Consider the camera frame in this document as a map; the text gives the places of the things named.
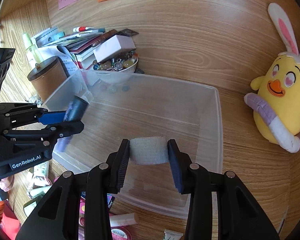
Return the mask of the pink round tin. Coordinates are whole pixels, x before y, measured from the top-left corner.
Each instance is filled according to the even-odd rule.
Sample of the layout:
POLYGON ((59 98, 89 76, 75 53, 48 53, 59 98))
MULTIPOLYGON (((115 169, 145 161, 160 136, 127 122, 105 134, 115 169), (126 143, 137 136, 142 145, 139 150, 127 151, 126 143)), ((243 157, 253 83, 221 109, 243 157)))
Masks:
POLYGON ((124 227, 111 228, 113 240, 132 240, 130 232, 124 227))

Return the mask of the stack of books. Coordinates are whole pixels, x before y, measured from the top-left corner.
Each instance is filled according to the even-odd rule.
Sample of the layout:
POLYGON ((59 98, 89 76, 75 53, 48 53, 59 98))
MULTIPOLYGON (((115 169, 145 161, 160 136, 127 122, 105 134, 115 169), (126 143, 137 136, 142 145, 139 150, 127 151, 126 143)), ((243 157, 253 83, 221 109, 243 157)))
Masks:
POLYGON ((71 57, 75 64, 81 69, 88 69, 95 61, 94 49, 115 35, 132 37, 138 35, 138 32, 132 29, 107 30, 105 33, 85 31, 60 37, 47 44, 38 45, 38 50, 42 58, 46 59, 51 55, 66 59, 71 57))

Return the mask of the bowl of glass marbles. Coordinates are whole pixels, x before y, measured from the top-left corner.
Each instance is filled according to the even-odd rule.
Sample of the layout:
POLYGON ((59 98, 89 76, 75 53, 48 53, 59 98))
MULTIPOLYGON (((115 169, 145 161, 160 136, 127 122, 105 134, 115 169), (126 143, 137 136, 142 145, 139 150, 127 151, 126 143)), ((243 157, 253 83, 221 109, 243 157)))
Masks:
POLYGON ((93 62, 93 71, 97 79, 114 85, 123 83, 129 74, 136 71, 139 61, 139 55, 136 51, 131 50, 127 53, 121 53, 112 57, 108 61, 97 63, 93 62))

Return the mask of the red white marker pen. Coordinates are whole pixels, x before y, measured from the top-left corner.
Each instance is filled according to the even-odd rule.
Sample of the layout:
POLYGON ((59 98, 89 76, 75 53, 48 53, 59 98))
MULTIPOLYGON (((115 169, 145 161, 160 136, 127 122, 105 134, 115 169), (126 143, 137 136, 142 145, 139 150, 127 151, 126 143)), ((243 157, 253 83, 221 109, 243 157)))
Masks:
POLYGON ((94 28, 94 27, 75 27, 72 30, 74 33, 80 33, 80 32, 85 32, 85 31, 92 31, 92 32, 97 32, 97 33, 105 33, 106 29, 105 28, 94 28))

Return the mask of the purple bottle black cap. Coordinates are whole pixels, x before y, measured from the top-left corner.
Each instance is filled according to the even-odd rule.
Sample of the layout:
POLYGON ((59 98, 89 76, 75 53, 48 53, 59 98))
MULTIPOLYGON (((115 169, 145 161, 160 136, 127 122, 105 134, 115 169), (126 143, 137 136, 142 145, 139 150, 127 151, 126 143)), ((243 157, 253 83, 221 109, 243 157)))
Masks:
MULTIPOLYGON (((78 96, 74 96, 73 100, 69 103, 68 109, 66 110, 64 121, 80 121, 88 106, 89 103, 87 101, 78 96)), ((58 139, 54 151, 65 152, 66 147, 69 145, 72 137, 73 135, 58 139)))

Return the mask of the white cream tube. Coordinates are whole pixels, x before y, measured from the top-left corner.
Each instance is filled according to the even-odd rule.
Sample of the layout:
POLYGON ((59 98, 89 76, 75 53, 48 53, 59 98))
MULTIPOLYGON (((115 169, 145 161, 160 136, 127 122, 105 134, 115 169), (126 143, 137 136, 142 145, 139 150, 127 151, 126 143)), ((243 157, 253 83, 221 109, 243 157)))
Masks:
POLYGON ((127 213, 123 215, 111 215, 110 217, 110 226, 112 228, 119 226, 129 226, 138 224, 139 217, 137 213, 127 213))

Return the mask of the brown mug with lid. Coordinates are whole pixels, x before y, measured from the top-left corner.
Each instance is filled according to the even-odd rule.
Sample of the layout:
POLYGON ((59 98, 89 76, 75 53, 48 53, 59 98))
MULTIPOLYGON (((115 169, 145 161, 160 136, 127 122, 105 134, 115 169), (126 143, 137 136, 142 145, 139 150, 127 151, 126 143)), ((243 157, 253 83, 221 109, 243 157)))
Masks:
POLYGON ((67 79, 67 75, 59 57, 53 56, 37 63, 27 78, 44 102, 67 79))

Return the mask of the clear plastic storage bin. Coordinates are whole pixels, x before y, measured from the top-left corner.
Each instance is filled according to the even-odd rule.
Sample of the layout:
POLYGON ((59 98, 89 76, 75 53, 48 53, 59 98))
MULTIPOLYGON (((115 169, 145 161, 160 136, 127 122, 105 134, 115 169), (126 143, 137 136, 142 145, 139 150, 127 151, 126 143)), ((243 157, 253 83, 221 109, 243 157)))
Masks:
POLYGON ((87 172, 118 150, 123 139, 166 137, 193 162, 220 173, 223 131, 218 90, 183 80, 124 72, 78 70, 45 103, 63 111, 75 96, 89 103, 84 129, 53 158, 75 173, 87 172))

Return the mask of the small white green tube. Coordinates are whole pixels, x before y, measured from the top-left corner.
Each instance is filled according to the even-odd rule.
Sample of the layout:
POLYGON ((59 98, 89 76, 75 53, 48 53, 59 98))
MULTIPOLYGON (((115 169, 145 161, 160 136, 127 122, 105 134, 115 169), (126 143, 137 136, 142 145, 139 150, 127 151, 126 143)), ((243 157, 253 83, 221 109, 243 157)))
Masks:
POLYGON ((165 229, 163 240, 180 240, 183 237, 183 233, 165 229))

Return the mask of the white rectangular box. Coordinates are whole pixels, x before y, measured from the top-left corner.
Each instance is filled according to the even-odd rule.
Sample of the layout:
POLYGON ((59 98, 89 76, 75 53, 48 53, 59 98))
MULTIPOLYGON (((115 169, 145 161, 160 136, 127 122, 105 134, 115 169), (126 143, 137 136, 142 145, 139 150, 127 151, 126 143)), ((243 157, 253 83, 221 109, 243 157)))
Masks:
POLYGON ((114 56, 136 49, 131 37, 115 35, 94 49, 95 60, 103 62, 114 56))

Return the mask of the yellow chick plush toy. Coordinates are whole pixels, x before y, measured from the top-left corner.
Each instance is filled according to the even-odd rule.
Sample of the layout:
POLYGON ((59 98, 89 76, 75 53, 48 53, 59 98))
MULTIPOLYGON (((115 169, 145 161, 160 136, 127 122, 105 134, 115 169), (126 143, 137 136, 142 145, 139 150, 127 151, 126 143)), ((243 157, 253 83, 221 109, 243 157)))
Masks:
POLYGON ((266 75, 254 78, 244 102, 253 110, 258 131, 289 153, 300 150, 300 50, 286 12, 276 3, 268 14, 286 51, 279 53, 266 75))

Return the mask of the white gauze bandage roll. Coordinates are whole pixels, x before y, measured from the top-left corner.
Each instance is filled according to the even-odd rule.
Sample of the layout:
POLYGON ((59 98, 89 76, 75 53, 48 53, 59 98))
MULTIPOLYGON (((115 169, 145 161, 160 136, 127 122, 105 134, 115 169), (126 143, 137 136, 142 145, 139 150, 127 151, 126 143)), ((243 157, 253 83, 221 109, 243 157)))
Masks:
POLYGON ((159 165, 169 162, 166 137, 134 138, 129 143, 130 159, 136 165, 159 165))

